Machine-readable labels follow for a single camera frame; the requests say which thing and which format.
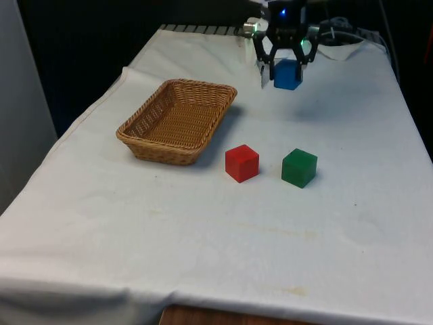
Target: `cube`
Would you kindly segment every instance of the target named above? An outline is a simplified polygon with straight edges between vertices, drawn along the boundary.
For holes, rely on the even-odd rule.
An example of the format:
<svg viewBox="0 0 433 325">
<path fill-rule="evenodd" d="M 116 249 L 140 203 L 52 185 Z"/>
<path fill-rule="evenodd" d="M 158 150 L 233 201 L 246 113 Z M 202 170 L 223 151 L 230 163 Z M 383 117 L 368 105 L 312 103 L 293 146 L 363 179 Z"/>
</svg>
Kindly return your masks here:
<svg viewBox="0 0 433 325">
<path fill-rule="evenodd" d="M 225 171 L 238 183 L 258 175 L 258 153 L 246 144 L 226 151 Z"/>
<path fill-rule="evenodd" d="M 304 188 L 316 176 L 317 157 L 295 149 L 283 159 L 281 178 L 284 181 Z"/>
</svg>

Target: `stain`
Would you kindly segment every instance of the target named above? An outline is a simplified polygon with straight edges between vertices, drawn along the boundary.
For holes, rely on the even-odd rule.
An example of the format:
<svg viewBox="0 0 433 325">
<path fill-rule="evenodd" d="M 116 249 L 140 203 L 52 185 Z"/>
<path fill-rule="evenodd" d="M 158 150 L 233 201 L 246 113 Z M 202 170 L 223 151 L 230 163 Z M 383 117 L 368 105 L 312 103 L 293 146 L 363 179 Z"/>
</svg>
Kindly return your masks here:
<svg viewBox="0 0 433 325">
<path fill-rule="evenodd" d="M 271 232 L 274 234 L 282 234 L 282 235 L 286 235 L 286 236 L 300 236 L 299 232 L 290 231 L 290 230 L 282 230 L 279 228 L 262 227 L 260 225 L 254 225 L 251 223 L 235 223 L 235 225 L 238 227 L 241 227 L 241 228 L 248 228 L 248 229 L 252 229 L 252 230 L 257 230 L 259 232 Z"/>
<path fill-rule="evenodd" d="M 148 212 L 149 212 L 149 216 L 156 216 L 162 213 L 161 210 L 149 210 Z"/>
<path fill-rule="evenodd" d="M 296 295 L 300 297 L 305 297 L 307 295 L 306 288 L 302 286 L 295 286 L 294 288 L 284 288 L 282 289 L 284 293 L 289 293 L 291 295 Z"/>
<path fill-rule="evenodd" d="M 290 237 L 303 237 L 306 240 L 314 240 L 319 235 L 317 232 L 314 232 L 312 230 L 305 230 L 303 232 L 295 231 L 295 230 L 285 230 L 285 229 L 279 229 L 275 227 L 263 227 L 260 225 L 254 225 L 252 223 L 235 223 L 237 227 L 241 228 L 247 228 L 251 230 L 256 230 L 257 232 L 268 232 L 272 234 L 280 234 L 284 236 L 290 236 Z"/>
<path fill-rule="evenodd" d="M 304 238 L 307 240 L 313 240 L 316 239 L 319 236 L 317 232 L 314 232 L 312 230 L 305 230 L 304 231 Z"/>
</svg>

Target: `red cube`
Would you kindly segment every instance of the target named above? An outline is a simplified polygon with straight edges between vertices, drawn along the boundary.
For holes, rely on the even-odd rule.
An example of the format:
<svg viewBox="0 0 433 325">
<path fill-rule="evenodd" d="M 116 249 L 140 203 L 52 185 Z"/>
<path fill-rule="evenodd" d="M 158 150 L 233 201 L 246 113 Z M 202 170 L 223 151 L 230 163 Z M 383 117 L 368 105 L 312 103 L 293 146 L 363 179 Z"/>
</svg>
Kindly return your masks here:
<svg viewBox="0 0 433 325">
<path fill-rule="evenodd" d="M 258 175 L 258 153 L 246 144 L 226 151 L 225 171 L 239 183 Z"/>
</svg>

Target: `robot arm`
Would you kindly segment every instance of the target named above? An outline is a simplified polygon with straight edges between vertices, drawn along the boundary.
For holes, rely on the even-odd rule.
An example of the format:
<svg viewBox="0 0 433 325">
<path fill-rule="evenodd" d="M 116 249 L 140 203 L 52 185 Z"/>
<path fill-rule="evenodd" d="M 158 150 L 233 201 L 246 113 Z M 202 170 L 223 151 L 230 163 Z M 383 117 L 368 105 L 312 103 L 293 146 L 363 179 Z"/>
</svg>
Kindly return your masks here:
<svg viewBox="0 0 433 325">
<path fill-rule="evenodd" d="M 255 27 L 251 29 L 251 23 L 244 25 L 244 30 L 250 29 L 247 35 L 253 40 L 257 60 L 269 65 L 269 79 L 274 80 L 277 50 L 292 49 L 296 56 L 294 78 L 297 83 L 302 82 L 304 68 L 315 59 L 320 33 L 318 26 L 308 25 L 307 0 L 270 0 L 261 3 L 262 19 L 269 22 L 266 30 L 256 30 Z M 266 53 L 263 48 L 264 37 L 272 42 L 270 53 Z"/>
</svg>

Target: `wooden floor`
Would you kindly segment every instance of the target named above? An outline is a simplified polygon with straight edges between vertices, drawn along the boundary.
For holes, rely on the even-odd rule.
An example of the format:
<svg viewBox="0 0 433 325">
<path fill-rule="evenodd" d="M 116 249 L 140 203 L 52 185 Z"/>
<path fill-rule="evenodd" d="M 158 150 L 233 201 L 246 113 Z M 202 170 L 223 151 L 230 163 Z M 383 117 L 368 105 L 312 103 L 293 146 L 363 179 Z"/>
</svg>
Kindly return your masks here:
<svg viewBox="0 0 433 325">
<path fill-rule="evenodd" d="M 160 325 L 312 325 L 311 323 L 295 322 L 251 316 L 241 313 L 227 313 L 212 309 L 201 309 L 184 306 L 170 306 L 164 310 Z"/>
</svg>

